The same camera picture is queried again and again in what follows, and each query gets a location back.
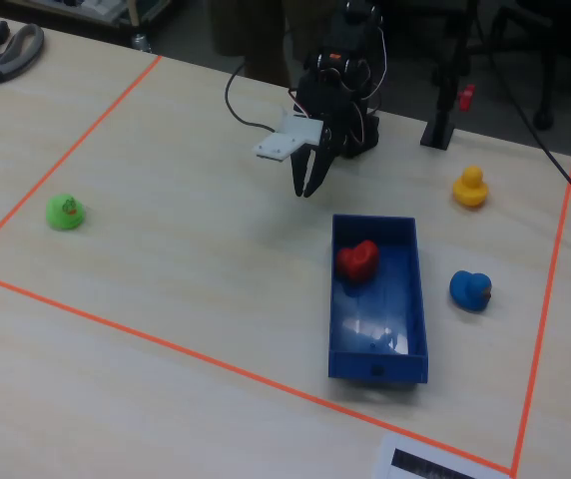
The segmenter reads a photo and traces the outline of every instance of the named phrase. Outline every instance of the red heart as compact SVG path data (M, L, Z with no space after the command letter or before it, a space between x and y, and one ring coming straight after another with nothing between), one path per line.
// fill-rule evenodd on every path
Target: red heart
M355 248L344 247L336 254L336 272L350 282L370 281L378 268L378 247L369 239Z

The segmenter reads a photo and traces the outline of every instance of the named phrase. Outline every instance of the orange tape line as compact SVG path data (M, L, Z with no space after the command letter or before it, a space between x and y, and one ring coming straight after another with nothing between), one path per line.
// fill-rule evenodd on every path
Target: orange tape line
M527 383L527 393L525 394L525 403L523 404L523 413L521 422L518 427L518 437L516 438L516 447L514 448L514 458L512 459L512 468L510 477L515 478L518 473L518 466L521 461L521 453L523 452L523 442L525 440L525 432L527 430L527 422L532 409L532 398L534 396L534 387L536 386L536 374L538 373L538 364L543 349L543 338L545 336L545 327L547 326L547 313L549 312L549 303L552 299L552 290L554 289L554 276L556 275L556 265L558 264L558 254L561 249L563 240L563 231L565 230L565 220L567 219L567 209L571 199L571 185L568 183L565 187L565 197L563 198L563 207L561 208L561 216L558 220L558 228L556 230L556 240L554 241L554 249L552 258L549 263L549 271L547 273L547 285L545 286L545 296L543 297L543 307L541 309L541 320L538 323L538 333L536 335L536 343L534 345L534 357L532 358L532 368L529 373L529 382Z
M450 452L452 454L456 454L457 456L463 457L465 459L469 459L470 461L473 461L473 462L476 462L476 463L481 464L483 466L489 467L490 469L494 469L498 472L502 472L504 474L509 474L510 470L505 466L500 466L500 465L495 464L491 461L488 461L487 459L483 459L482 457L478 457L478 456L475 456L475 455L470 454L468 452L465 452L461 449L457 449L456 447L449 446L449 445L444 444L442 442L438 442L438 441L435 441L435 440L430 439L428 437L422 436L420 434L416 434L414 432L408 431L407 429L403 429L403 428L394 426L392 424L381 421L381 420L376 419L374 417L367 416L365 414L361 414L360 412L353 411L353 410L348 409L348 408L343 407L343 406L339 406L338 404L327 401L325 399L321 399L319 397L312 396L311 394L307 394L306 392L299 391L298 389L294 389L293 387L286 386L284 384L281 384L279 382L273 381L273 380L268 379L266 377L260 376L258 374L253 373L253 372L247 371L245 369L241 369L240 367L236 367L232 364L228 364L228 363L220 361L218 359L214 359L213 357L207 356L207 355L202 354L200 352L193 351L192 349L188 349L186 347L179 346L178 344L174 344L170 341L167 341L166 339L162 339L160 337L153 336L152 334L148 334L146 332L139 331L137 329L133 329L132 327L128 327L128 326L125 326L123 324L119 324L118 322L114 322L114 321L111 321L109 319L105 319L103 317L97 316L95 314L91 314L89 312L82 311L82 310L77 309L75 307L68 306L66 304L62 304L61 302L55 301L53 299L49 299L47 297L41 296L39 294L28 291L26 289L15 286L13 284L9 284L9 283L4 282L4 281L0 281L0 286L5 288L5 289L11 290L13 292L22 294L26 297L30 297L30 298L35 299L37 301L49 304L49 305L54 306L54 307L57 307L58 309L62 309L64 311L70 312L72 314L76 314L78 316L84 317L84 318L89 319L89 320L94 321L94 322L98 322L98 323L103 324L105 326L112 327L113 329L117 329L118 331L124 332L126 334L131 334L131 335L137 336L141 339L145 339L147 341L154 342L155 344L159 344L160 346L164 346L164 347L167 347L169 349L173 349L175 351L181 352L182 354L185 354L187 356L193 357L195 359L199 359L203 362L207 362L208 364L211 364L211 365L216 366L216 367L220 367L221 369L225 369L229 372L233 372L234 374L241 375L241 376L246 377L248 379L251 379L253 381L260 382L261 384L264 384L264 385L269 386L269 387L273 387L274 389L278 389L279 391L283 391L283 392L286 392L286 393L291 394L293 396L299 397L301 399L305 399L306 401L313 402L315 404L318 404L319 406L326 407L326 408L331 409L335 412L345 414L347 416L353 417L355 419L359 419L361 421L364 421L364 422L367 422L367 423L372 424L374 426L386 429L388 431L395 432L397 434L402 434L404 436L410 437L412 439L423 442L423 443L428 444L430 446L434 446L434 447L437 447L441 450Z
M75 152L75 150L77 150L80 147L80 145L84 143L84 141L90 136L90 134L93 133L95 129L104 120L106 120L106 118L111 113L113 113L113 111L117 108L117 106L124 101L124 99L135 89L135 87L137 87L137 85L139 85L148 76L148 74L153 71L153 69L157 66L157 64L161 61L161 59L162 59L161 55L158 56L155 59L155 61L151 63L139 77L137 77L137 79L130 85L130 87L124 90L124 92L119 96L117 100L115 100L115 102L108 108L108 110L106 110L102 114L102 116L99 117L95 121L95 123L91 125L91 127L86 131L86 133L84 133L84 135L82 135L81 138L77 140L77 142L75 142L75 145L73 145L70 148L70 150L68 150L64 154L64 156L60 158L59 161L55 165L53 165L50 170L48 170L48 172L46 172L46 175L44 175L41 178L41 180L37 182L37 184L33 188L30 189L30 191L24 196L24 198L22 198L19 201L19 203L15 205L15 207L8 213L8 215L6 215L4 219L0 222L0 230L4 228L4 226L10 221L11 218L15 216L15 214L19 211L20 208L24 206L24 204L30 199L30 197L32 197L35 194L35 192L37 192L37 190L39 190L41 186L44 185L44 183L46 183L46 180L48 180L53 175L53 173L55 173L57 169L61 167L66 160L68 160L68 158Z

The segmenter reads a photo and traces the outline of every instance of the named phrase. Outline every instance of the rubber duck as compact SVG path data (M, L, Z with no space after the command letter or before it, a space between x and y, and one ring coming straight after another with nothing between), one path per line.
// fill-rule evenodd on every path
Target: rubber duck
M466 168L463 176L454 183L454 198L466 207L482 205L488 192L483 183L483 171L475 166Z
M336 272L352 284L364 284L376 275L379 260L378 247L367 239L355 248L339 250L336 254Z
M70 195L57 195L50 199L46 209L46 220L56 230L72 230L78 227L86 212L81 203Z
M449 293L454 302L470 311L482 311L492 297L492 281L485 274L459 271L452 277Z

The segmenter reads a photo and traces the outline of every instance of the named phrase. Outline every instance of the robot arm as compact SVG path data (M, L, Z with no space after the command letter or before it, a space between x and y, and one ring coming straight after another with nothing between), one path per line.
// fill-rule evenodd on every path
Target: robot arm
M378 118L367 108L375 91L370 65L384 42L381 23L380 9L371 2L341 2L321 47L308 56L298 87L290 90L291 95L295 92L296 116L286 117L280 130L255 149L277 160L292 151L294 192L299 197L308 198L321 186L337 156L353 158L378 143ZM314 165L305 185L312 151Z

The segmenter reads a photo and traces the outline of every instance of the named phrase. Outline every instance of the green rubber duck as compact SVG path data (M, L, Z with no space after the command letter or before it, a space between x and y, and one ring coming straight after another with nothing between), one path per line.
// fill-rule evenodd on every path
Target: green rubber duck
M57 195L50 199L46 210L46 220L56 230L72 230L86 217L81 203L71 195Z

